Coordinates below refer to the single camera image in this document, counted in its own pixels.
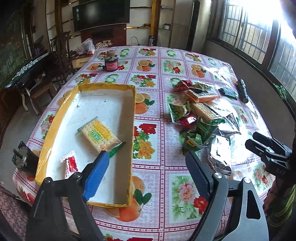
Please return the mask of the right hand green glove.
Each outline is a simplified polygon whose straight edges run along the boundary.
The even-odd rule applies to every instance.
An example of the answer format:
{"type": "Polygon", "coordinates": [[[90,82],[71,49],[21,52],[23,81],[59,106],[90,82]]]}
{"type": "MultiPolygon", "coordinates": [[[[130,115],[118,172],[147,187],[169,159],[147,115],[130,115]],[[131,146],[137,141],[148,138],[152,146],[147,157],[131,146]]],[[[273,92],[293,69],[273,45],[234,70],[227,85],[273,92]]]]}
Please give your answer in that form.
{"type": "Polygon", "coordinates": [[[268,227],[281,228],[290,218],[295,200],[295,185],[278,177],[263,203],[268,227]]]}

